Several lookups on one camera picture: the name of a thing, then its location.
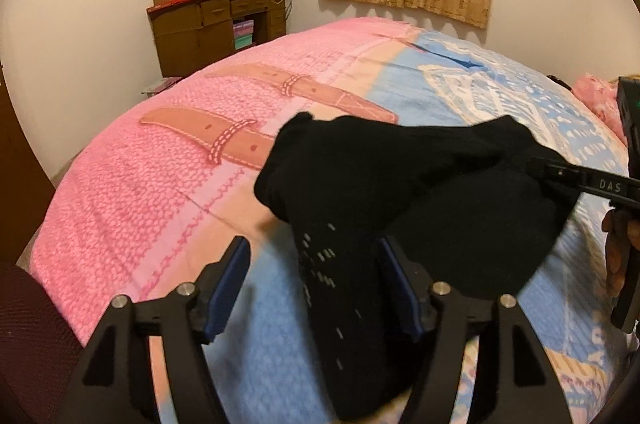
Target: wooden door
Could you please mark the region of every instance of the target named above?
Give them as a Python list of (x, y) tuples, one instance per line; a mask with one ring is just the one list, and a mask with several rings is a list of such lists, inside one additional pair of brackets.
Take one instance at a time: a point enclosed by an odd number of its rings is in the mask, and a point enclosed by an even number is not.
[(233, 55), (234, 25), (231, 20), (203, 26), (198, 31), (198, 69)]
[(156, 51), (163, 77), (188, 77), (201, 68), (197, 30), (158, 36)]
[(0, 65), (0, 261), (17, 261), (54, 192), (22, 133)]

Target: wooden desk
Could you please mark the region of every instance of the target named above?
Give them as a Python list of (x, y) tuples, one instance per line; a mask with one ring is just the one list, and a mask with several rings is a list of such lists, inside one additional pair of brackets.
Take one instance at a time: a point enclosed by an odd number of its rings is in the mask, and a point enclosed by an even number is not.
[(255, 44), (287, 33), (284, 0), (190, 0), (147, 15), (165, 77), (186, 77), (235, 54), (234, 20), (254, 20)]

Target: folded cloth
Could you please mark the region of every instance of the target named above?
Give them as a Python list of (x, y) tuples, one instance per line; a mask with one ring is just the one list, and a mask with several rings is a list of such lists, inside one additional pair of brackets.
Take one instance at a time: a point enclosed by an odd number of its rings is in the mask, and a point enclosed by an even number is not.
[(423, 353), (396, 328), (372, 243), (468, 296), (516, 294), (578, 198), (526, 174), (564, 161), (511, 117), (472, 127), (402, 127), (300, 113), (278, 133), (255, 196), (293, 229), (308, 318), (335, 412), (375, 412), (415, 380)]

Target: desk drawer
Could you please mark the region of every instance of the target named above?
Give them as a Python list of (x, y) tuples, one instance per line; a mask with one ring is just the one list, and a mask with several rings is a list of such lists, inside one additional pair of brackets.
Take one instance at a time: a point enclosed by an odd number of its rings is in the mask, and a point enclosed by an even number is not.
[(203, 26), (216, 25), (231, 19), (229, 0), (205, 1), (200, 8), (202, 8)]
[(269, 12), (269, 22), (271, 25), (279, 25), (285, 22), (284, 9), (275, 9)]
[(280, 10), (284, 8), (284, 0), (269, 0), (269, 10)]
[(269, 8), (269, 0), (234, 0), (231, 1), (231, 15), (245, 16), (264, 12)]
[(287, 34), (287, 23), (278, 23), (277, 25), (269, 25), (269, 40), (281, 38)]

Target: pink pillow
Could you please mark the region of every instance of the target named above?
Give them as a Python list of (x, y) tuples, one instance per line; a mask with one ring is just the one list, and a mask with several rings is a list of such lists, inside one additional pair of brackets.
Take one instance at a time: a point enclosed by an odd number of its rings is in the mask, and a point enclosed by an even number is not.
[(626, 146), (626, 137), (622, 131), (622, 122), (620, 121), (620, 111), (616, 103), (617, 92), (617, 81), (612, 84), (588, 73), (580, 77), (571, 89), (571, 93), (594, 112)]

